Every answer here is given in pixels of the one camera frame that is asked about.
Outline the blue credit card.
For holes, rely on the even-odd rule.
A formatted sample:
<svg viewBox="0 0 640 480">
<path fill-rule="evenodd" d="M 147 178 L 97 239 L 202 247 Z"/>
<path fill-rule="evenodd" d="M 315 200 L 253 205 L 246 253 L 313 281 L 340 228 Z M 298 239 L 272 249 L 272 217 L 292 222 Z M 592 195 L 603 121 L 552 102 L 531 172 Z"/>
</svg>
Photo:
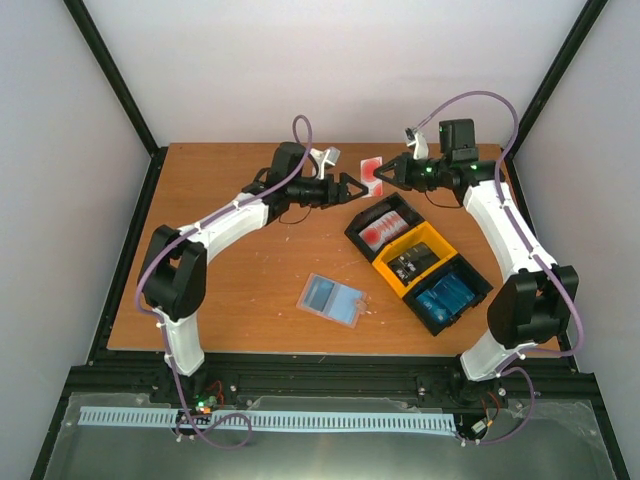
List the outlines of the blue credit card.
<svg viewBox="0 0 640 480">
<path fill-rule="evenodd" d="M 332 298 L 336 283 L 321 276 L 314 276 L 304 295 L 303 305 L 316 312 L 323 312 Z"/>
</svg>

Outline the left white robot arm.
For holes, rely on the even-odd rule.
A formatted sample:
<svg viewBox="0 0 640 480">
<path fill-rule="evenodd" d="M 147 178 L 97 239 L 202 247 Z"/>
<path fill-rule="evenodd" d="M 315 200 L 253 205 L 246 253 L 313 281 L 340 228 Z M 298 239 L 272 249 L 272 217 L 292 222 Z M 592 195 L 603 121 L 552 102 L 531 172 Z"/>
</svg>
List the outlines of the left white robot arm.
<svg viewBox="0 0 640 480">
<path fill-rule="evenodd" d="M 206 295 L 209 263 L 244 236 L 264 228 L 291 205 L 326 209 L 366 196 L 368 187 L 331 170 L 339 160 L 335 147 L 325 150 L 283 142 L 270 166 L 227 205 L 180 227 L 158 227 L 152 234 L 135 293 L 137 308 L 156 317 L 165 342 L 164 358 L 177 373 L 172 388 L 186 402 L 201 400 L 208 378 L 197 312 Z"/>
</svg>

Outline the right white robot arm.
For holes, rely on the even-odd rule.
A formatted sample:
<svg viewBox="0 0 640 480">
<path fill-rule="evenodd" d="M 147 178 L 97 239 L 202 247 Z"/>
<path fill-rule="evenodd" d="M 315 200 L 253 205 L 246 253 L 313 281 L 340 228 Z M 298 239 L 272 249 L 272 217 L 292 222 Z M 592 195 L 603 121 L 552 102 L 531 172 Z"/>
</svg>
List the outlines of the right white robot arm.
<svg viewBox="0 0 640 480">
<path fill-rule="evenodd" d="M 579 315 L 579 278 L 560 265 L 526 224 L 502 173 L 501 159 L 482 161 L 470 119 L 439 125 L 441 155 L 432 158 L 423 133 L 407 128 L 408 152 L 377 168 L 377 178 L 405 191 L 450 190 L 484 234 L 503 285 L 487 310 L 488 329 L 460 357 L 470 382 L 494 380 L 515 360 L 547 353 L 545 343 L 566 332 Z"/>
</svg>

